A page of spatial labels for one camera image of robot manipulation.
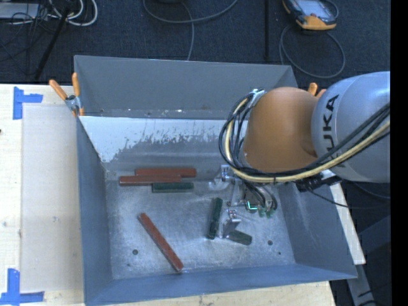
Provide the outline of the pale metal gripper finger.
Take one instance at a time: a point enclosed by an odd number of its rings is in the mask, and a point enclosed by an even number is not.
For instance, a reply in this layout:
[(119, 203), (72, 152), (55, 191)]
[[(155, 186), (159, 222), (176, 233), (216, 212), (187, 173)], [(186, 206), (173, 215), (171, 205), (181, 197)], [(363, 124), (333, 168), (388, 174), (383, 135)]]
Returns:
[(228, 208), (226, 210), (226, 218), (222, 224), (222, 237), (227, 238), (237, 226), (242, 222), (241, 218), (237, 216), (235, 209)]

